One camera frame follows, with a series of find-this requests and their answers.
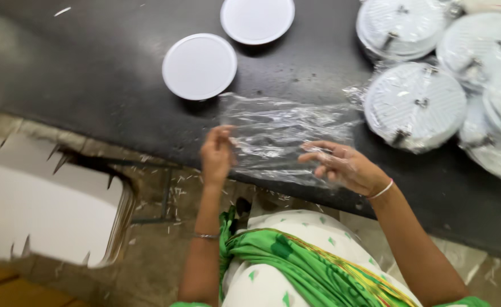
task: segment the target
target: hand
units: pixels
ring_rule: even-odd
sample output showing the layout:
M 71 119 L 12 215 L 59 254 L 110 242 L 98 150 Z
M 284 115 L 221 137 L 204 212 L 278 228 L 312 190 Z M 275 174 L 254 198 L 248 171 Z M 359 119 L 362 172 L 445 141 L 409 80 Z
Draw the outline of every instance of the hand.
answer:
M 201 147 L 201 167 L 203 168 L 203 185 L 222 188 L 231 166 L 235 163 L 230 132 L 234 126 L 218 126 L 207 134 Z
M 317 178 L 326 176 L 329 181 L 341 182 L 346 188 L 366 197 L 378 194 L 390 184 L 390 178 L 384 171 L 352 147 L 315 141 L 304 143 L 302 148 L 314 152 L 302 154 L 298 162 L 317 160 L 321 163 L 315 169 Z M 332 154 L 320 149 L 331 150 Z

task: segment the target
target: green saree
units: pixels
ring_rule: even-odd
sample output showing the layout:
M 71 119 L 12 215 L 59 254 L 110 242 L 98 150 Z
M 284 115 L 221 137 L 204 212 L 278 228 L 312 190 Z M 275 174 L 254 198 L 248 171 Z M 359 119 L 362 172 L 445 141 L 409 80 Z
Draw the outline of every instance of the green saree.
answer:
M 264 228 L 232 235 L 235 209 L 220 215 L 220 281 L 233 257 L 278 269 L 314 307 L 415 307 L 403 292 L 366 268 L 345 261 L 288 233 Z M 468 297 L 457 303 L 468 307 L 489 304 Z

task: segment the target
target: floor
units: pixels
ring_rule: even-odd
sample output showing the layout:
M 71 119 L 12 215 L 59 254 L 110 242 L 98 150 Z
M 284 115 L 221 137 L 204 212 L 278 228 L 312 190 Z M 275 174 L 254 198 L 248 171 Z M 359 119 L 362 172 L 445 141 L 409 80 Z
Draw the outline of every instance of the floor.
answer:
M 48 138 L 90 156 L 161 162 L 138 152 L 0 114 L 0 138 L 10 133 Z M 167 307 L 174 302 L 201 196 L 199 171 L 183 168 L 166 178 L 164 170 L 153 168 L 123 167 L 117 170 L 132 178 L 138 190 L 134 216 L 160 216 L 161 187 L 165 180 L 172 180 L 173 195 L 169 199 L 168 213 L 179 221 L 128 228 L 117 262 L 104 269 L 90 270 L 38 255 L 4 265 L 16 268 L 31 281 L 60 289 L 96 306 Z M 377 221 L 233 180 L 226 182 L 221 209 L 228 208 L 238 197 L 252 199 L 257 193 L 278 206 L 320 210 L 339 218 L 360 238 L 383 270 L 404 282 Z M 432 240 L 457 269 L 473 295 L 489 301 L 492 306 L 501 306 L 501 259 L 453 242 Z

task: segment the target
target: bangle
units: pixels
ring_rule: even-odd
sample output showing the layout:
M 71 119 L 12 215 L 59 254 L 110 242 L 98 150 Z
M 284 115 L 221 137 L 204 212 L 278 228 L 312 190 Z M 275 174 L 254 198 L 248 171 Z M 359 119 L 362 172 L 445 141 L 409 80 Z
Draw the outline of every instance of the bangle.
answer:
M 392 187 L 392 184 L 394 183 L 394 180 L 392 178 L 390 178 L 390 183 L 389 185 L 381 192 L 377 193 L 376 195 L 374 196 L 370 196 L 368 197 L 367 199 L 370 200 L 370 199 L 374 199 L 374 198 L 377 198 L 379 196 L 381 196 L 381 194 L 383 194 L 384 192 L 387 192 L 388 189 L 390 189 L 390 187 Z
M 194 232 L 194 238 L 201 238 L 201 239 L 218 239 L 220 237 L 219 234 L 217 235 L 212 235 L 212 234 L 202 234 L 202 233 L 196 233 Z

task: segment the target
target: black countertop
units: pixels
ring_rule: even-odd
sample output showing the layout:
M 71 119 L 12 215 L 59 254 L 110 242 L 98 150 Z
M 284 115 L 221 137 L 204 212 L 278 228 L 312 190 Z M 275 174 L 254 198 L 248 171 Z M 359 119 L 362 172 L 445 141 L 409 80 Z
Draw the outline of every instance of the black countertop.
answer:
M 238 71 L 229 90 L 316 104 L 345 102 L 342 89 L 364 82 L 357 0 L 295 0 L 290 30 L 266 46 L 233 40 Z M 199 167 L 199 147 L 218 124 L 218 100 L 174 96 L 161 77 L 179 39 L 227 39 L 222 0 L 0 0 L 0 111 Z M 66 7 L 72 9 L 54 17 Z M 365 125 L 356 148 L 405 193 L 426 231 L 501 257 L 501 180 L 473 163 L 454 140 L 424 155 L 395 150 Z M 260 181 L 294 197 L 374 217 L 354 193 Z

